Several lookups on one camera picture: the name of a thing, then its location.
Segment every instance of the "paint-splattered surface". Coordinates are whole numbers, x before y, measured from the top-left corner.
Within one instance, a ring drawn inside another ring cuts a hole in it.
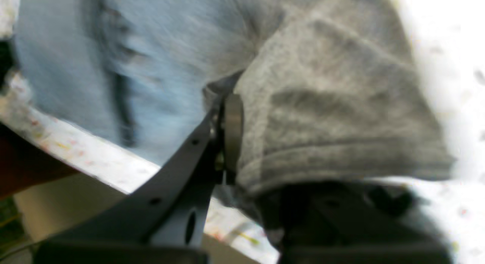
[[[0,35],[11,33],[17,1],[0,0]],[[391,181],[419,194],[421,210],[442,230],[456,264],[485,263],[485,0],[391,1],[422,73],[424,95],[457,159],[453,181]],[[110,142],[41,114],[29,100],[28,82],[14,74],[7,95],[0,97],[0,120],[90,176],[130,193],[158,170]],[[216,200],[205,232],[260,262],[274,263],[277,258],[260,227]]]

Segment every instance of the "gray fabric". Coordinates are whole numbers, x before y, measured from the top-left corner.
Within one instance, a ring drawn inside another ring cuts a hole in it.
[[[46,112],[118,142],[109,80],[80,0],[22,0],[17,47]],[[126,53],[135,153],[162,164],[203,115],[202,88],[241,70],[247,198],[289,183],[448,177],[441,130],[387,0],[109,0]]]

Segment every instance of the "white paint-splattered floor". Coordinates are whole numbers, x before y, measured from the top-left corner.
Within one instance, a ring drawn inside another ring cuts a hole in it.
[[[423,93],[445,127],[447,145],[457,158],[452,181],[392,181],[408,184],[423,198],[421,209],[451,241],[456,264],[485,263],[485,0],[392,1],[421,70]],[[18,0],[0,0],[0,37],[12,33],[16,4]],[[0,121],[86,174],[130,193],[159,169],[35,110],[30,106],[28,82],[19,73],[11,76],[10,88],[0,97]],[[260,262],[274,263],[277,257],[261,228],[215,200],[205,232],[231,242]]]

